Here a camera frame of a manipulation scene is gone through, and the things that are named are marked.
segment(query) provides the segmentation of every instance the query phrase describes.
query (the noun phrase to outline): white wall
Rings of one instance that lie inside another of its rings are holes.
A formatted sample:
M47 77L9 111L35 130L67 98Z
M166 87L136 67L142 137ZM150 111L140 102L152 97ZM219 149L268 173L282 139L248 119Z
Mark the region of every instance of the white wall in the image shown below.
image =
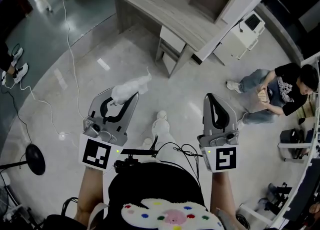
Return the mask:
M261 0L230 0L227 7L222 12L222 18L227 26L220 31L219 35L215 36L208 42L196 55L203 61L215 49L220 40L226 33L248 12L252 11Z
M312 31L320 23L320 1L310 8L299 21L307 32Z

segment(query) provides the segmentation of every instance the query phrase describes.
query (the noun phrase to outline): black lamp base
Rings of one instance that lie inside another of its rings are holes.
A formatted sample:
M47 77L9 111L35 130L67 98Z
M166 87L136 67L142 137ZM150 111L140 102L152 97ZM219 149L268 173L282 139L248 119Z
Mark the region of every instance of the black lamp base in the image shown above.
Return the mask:
M40 149L34 144L27 146L25 150L25 158L31 171L41 176L46 171L46 163Z

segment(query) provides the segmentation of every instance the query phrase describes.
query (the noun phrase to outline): pink circle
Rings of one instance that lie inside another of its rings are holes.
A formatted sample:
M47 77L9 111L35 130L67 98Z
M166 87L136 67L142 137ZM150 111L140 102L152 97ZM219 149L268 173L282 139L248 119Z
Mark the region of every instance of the pink circle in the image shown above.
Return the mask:
M163 214L166 214L164 221L169 224L181 225L187 220L186 215L177 209L168 209L164 211Z

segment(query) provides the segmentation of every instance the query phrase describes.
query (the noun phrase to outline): gray floor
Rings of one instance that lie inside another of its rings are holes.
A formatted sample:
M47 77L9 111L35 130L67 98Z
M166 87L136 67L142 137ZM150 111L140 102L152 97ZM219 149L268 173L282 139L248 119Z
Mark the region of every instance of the gray floor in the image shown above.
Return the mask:
M76 56L76 73L80 88L79 109L87 114L92 99L114 85L147 74L152 80L149 91L141 95L127 130L126 147L141 146L146 137L151 137L151 124L157 111L166 110L170 132L178 144L189 143L198 149L197 136L202 134L203 99L213 92L235 109L241 117L244 111L253 111L257 97L253 94L238 94L226 88L228 79L239 81L257 68L274 69L289 63L289 59L272 35L265 30L255 48L241 60L223 66L214 56L200 66L190 60L171 79L168 79L154 64L159 38L141 26L134 26L118 34L116 17L112 16L75 43L72 50ZM101 59L107 65L102 67ZM55 71L61 72L66 85L61 85ZM34 87L38 99L51 103L53 122L58 132L71 133L60 141L50 122L50 107L35 102L28 96L20 115L29 126L31 138L43 152L46 172L43 176L31 173L27 166L12 168L6 172L18 197L34 213L46 217L60 213L63 202L79 193L84 166L78 162L79 137L83 131L83 120L77 110L77 86L73 75L72 59L66 51L44 74ZM235 203L246 203L252 209L264 197L270 182L289 186L297 184L303 165L284 162L279 156L277 144L282 130L297 125L296 114L281 116L274 124L250 125L239 135L239 167L230 172ZM28 145L25 127L15 120L6 140L1 163L18 161ZM211 174L200 160L200 182L207 207L210 203ZM75 207L67 215L75 215ZM252 229L263 229L265 224L246 215Z
M50 66L68 49L67 25L62 0L48 0L53 12L45 9L41 0L29 0L33 11L11 32L6 43L9 51L17 44L24 48L18 66L29 64L29 72L23 82L34 87ZM67 20L70 26L70 44L74 44L88 31L115 13L113 0L64 0ZM21 107L28 91L15 86L10 91L18 108ZM12 99L0 94L0 153L16 116Z

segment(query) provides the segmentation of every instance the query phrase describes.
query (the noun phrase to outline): floor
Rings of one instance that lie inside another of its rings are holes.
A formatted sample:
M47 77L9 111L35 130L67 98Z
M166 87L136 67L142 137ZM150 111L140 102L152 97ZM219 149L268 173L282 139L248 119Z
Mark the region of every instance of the floor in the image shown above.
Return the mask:
M158 38L143 27L136 25L118 35L115 16L110 17L77 41L72 50L75 55L76 74L79 83L79 109L86 114L92 99L105 89L121 84L132 78L152 75L149 91L141 95L129 125L128 147L141 146L151 135L151 124L157 111L166 110L170 132L178 144L189 143L199 148L197 136L202 134L203 99L208 92L224 98L241 117L246 110L256 110L257 101L253 94L238 94L226 89L228 79L239 81L257 68L274 69L289 63L279 44L265 30L255 48L225 67L214 56L200 66L189 61L171 79L153 63ZM102 59L102 67L97 60ZM29 84L22 81L22 87ZM51 103L53 122L58 132L70 132L66 140L60 141L51 125L50 107L35 102L28 90L28 96L20 109L21 118L28 124L32 142L44 154L46 172L35 176L27 166L7 170L12 187L18 197L33 211L43 217L60 213L63 202L77 196L84 167L78 163L79 136L83 121L77 110L77 86L73 75L72 58L66 51L35 85L34 94L38 99ZM280 117L274 124L246 126L239 136L239 168L229 173L236 205L246 203L257 207L257 201L265 195L270 182L289 185L296 183L302 173L300 164L283 162L277 144L282 130L297 124L295 114ZM1 163L18 161L25 152L29 140L25 127L16 119L5 142ZM211 174L200 161L200 182L206 205L211 194ZM67 215L73 217L75 207ZM254 221L252 229L265 226Z
M24 18L6 40L9 51L19 43L24 48L18 66L28 62L29 72L24 82L34 87L51 65L68 49L65 11L62 0L48 0L53 12L46 10L41 0L29 0L33 11ZM70 26L70 44L74 44L96 25L115 13L114 0L64 0ZM7 86L13 80L8 78ZM13 88L18 108L22 106L28 93ZM9 95L0 94L0 154L16 116Z

